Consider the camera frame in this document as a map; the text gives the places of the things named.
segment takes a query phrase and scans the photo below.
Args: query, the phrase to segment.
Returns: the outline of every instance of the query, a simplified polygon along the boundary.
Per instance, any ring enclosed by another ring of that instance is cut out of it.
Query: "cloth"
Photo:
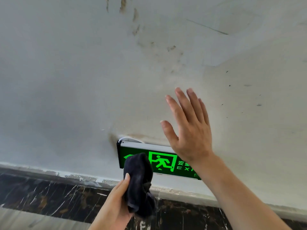
[[[145,219],[156,210],[156,199],[150,193],[153,169],[145,153],[135,154],[126,159],[124,177],[128,173],[130,182],[124,194],[130,213]]]

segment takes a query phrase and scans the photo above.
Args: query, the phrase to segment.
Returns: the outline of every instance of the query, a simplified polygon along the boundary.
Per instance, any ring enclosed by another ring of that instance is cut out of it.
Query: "illuminated emergency exit sign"
[[[154,173],[169,174],[200,180],[193,168],[181,160],[171,147],[122,141],[118,146],[120,168],[124,168],[125,160],[138,153],[144,152],[151,163]]]

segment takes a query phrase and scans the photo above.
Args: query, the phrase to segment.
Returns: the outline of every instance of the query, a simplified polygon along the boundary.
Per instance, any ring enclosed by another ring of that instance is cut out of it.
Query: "gray floor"
[[[87,230],[90,224],[0,207],[1,230]]]

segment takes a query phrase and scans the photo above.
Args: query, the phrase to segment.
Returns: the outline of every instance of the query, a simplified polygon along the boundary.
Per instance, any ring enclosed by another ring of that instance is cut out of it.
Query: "person's left hand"
[[[133,213],[129,213],[128,206],[123,199],[130,181],[127,173],[110,192],[104,205],[88,230],[124,230]]]

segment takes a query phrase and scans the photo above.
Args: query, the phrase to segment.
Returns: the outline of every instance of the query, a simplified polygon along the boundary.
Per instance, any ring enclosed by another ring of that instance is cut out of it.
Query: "green arrow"
[[[133,156],[132,154],[124,156],[125,159],[127,159],[129,156]]]

